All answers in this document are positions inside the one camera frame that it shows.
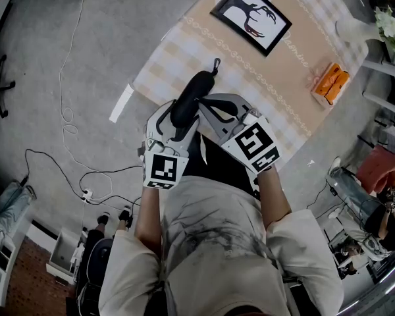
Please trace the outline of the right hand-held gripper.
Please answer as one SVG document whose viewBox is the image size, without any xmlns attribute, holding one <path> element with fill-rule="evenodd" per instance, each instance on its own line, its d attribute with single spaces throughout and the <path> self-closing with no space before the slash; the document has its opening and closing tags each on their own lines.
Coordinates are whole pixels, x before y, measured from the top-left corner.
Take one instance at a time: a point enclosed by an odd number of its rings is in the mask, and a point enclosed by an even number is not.
<svg viewBox="0 0 395 316">
<path fill-rule="evenodd" d="M 230 118 L 222 118 L 215 109 Z M 199 110 L 220 141 L 225 141 L 221 148 L 255 175 L 280 159 L 280 148 L 268 120 L 240 95 L 206 95 L 199 99 Z"/>
</svg>

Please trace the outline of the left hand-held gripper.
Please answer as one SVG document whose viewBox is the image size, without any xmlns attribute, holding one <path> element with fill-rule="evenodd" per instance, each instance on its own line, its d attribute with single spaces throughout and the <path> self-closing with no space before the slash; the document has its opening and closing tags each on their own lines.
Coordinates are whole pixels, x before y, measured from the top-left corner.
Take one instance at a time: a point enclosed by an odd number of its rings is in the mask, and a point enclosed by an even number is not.
<svg viewBox="0 0 395 316">
<path fill-rule="evenodd" d="M 200 119 L 196 115 L 184 128 L 175 128 L 174 137 L 168 139 L 167 146 L 161 142 L 163 131 L 159 125 L 170 113 L 175 100 L 160 106 L 147 120 L 146 140 L 142 158 L 143 182 L 148 188 L 170 190 L 174 188 L 183 175 L 188 164 L 188 153 L 181 156 L 178 151 L 187 151 L 198 129 Z"/>
</svg>

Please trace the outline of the black glasses case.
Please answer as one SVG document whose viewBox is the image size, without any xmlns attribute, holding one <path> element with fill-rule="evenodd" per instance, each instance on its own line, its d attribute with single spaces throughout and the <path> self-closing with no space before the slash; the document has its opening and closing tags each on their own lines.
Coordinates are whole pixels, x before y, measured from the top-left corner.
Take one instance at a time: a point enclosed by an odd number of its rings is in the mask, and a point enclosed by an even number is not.
<svg viewBox="0 0 395 316">
<path fill-rule="evenodd" d="M 207 70 L 198 72 L 174 102 L 170 120 L 175 128 L 185 128 L 192 122 L 198 111 L 198 100 L 208 95 L 215 85 L 220 63 L 221 60 L 215 58 L 211 72 Z"/>
</svg>

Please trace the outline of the person's right forearm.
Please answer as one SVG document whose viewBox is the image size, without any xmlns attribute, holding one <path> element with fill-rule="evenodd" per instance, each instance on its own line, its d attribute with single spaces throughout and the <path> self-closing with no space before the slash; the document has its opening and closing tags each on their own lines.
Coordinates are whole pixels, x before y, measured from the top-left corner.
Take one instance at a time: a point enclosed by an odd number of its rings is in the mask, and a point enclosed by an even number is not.
<svg viewBox="0 0 395 316">
<path fill-rule="evenodd" d="M 269 170 L 257 175 L 261 204 L 261 215 L 265 229 L 270 224 L 280 221 L 292 212 L 290 204 L 283 192 L 277 170 L 272 166 Z"/>
</svg>

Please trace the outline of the person's left forearm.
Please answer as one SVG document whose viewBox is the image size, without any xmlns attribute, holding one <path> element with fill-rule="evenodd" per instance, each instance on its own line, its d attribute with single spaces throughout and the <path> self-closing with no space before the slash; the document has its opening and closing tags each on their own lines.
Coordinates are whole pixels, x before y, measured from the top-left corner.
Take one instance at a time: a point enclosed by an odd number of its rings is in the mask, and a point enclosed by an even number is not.
<svg viewBox="0 0 395 316">
<path fill-rule="evenodd" d="M 157 188 L 143 187 L 134 235 L 157 257 L 161 257 L 162 228 Z"/>
</svg>

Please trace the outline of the beige checked tablecloth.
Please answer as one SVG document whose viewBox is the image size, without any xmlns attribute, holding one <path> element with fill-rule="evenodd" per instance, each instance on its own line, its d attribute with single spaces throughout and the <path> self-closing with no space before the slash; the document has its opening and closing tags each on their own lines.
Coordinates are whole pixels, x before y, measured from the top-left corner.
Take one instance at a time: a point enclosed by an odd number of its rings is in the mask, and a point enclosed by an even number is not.
<svg viewBox="0 0 395 316">
<path fill-rule="evenodd" d="M 236 93 L 270 122 L 278 139 L 280 167 L 296 154 L 328 115 L 311 90 L 328 65 L 355 76 L 367 56 L 364 44 L 336 34 L 349 17 L 343 0 L 269 0 L 291 22 L 267 55 L 211 15 L 220 0 L 199 0 L 171 28 L 134 81 L 137 92 L 158 105 L 176 99 L 190 79 L 221 60 L 216 93 Z"/>
</svg>

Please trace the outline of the black framed antler picture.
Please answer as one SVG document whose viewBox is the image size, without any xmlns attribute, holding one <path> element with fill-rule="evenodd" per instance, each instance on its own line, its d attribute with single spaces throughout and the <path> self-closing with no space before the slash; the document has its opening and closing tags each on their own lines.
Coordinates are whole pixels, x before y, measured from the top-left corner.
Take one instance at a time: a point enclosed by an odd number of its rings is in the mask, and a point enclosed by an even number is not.
<svg viewBox="0 0 395 316">
<path fill-rule="evenodd" d="M 269 0 L 220 0 L 210 14 L 252 44 L 264 57 L 292 25 Z"/>
</svg>

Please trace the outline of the orange tissue pack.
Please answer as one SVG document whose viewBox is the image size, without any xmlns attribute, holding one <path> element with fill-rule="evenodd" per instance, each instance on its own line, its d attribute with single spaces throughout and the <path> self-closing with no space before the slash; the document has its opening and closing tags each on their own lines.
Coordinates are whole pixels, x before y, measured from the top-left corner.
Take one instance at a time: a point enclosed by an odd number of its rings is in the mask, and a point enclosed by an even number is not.
<svg viewBox="0 0 395 316">
<path fill-rule="evenodd" d="M 331 63 L 311 90 L 311 95 L 325 109 L 332 109 L 350 82 L 350 75 L 338 63 Z"/>
</svg>

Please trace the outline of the person's white shirt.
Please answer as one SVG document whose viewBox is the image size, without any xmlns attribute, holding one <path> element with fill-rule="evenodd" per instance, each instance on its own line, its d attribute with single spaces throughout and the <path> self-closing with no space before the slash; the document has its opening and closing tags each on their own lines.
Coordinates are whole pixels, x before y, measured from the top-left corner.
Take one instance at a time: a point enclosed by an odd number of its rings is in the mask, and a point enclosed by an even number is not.
<svg viewBox="0 0 395 316">
<path fill-rule="evenodd" d="M 310 210 L 264 225 L 244 191 L 185 176 L 157 218 L 162 249 L 115 233 L 99 296 L 100 316 L 290 316 L 284 278 L 303 283 L 321 316 L 336 316 L 344 289 Z"/>
</svg>

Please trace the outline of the white vase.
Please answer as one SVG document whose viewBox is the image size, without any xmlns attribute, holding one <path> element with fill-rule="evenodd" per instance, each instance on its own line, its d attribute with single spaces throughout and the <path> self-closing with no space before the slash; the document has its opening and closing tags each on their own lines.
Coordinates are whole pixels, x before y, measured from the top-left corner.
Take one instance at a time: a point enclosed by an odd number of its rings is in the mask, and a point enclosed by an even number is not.
<svg viewBox="0 0 395 316">
<path fill-rule="evenodd" d="M 361 43 L 367 40 L 384 42 L 375 23 L 366 23 L 352 16 L 337 20 L 335 28 L 338 37 L 348 43 Z"/>
</svg>

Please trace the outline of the pink jacket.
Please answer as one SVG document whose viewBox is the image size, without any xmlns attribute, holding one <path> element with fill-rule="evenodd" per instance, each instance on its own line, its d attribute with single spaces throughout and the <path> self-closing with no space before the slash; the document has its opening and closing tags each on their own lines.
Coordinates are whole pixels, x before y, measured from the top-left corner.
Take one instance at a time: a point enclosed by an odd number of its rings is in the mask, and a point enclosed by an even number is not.
<svg viewBox="0 0 395 316">
<path fill-rule="evenodd" d="M 358 168 L 355 177 L 368 193 L 395 187 L 395 153 L 376 145 Z"/>
</svg>

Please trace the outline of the white desk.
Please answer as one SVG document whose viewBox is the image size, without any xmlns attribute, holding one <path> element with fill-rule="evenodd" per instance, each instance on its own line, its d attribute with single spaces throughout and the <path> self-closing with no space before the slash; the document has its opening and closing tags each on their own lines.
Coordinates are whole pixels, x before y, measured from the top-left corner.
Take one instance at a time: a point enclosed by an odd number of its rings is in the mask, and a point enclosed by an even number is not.
<svg viewBox="0 0 395 316">
<path fill-rule="evenodd" d="M 378 72 L 387 74 L 393 78 L 395 78 L 395 64 L 394 63 L 389 63 L 387 61 L 381 61 L 380 63 L 376 63 L 370 60 L 365 59 L 363 64 L 363 67 L 369 68 L 371 70 L 376 70 Z M 395 114 L 395 105 L 391 104 L 390 102 L 381 99 L 380 97 L 373 95 L 371 93 L 366 93 L 363 92 L 363 97 L 376 103 L 377 105 L 380 105 L 381 107 L 384 107 L 385 109 L 388 109 L 389 111 L 393 112 Z"/>
</svg>

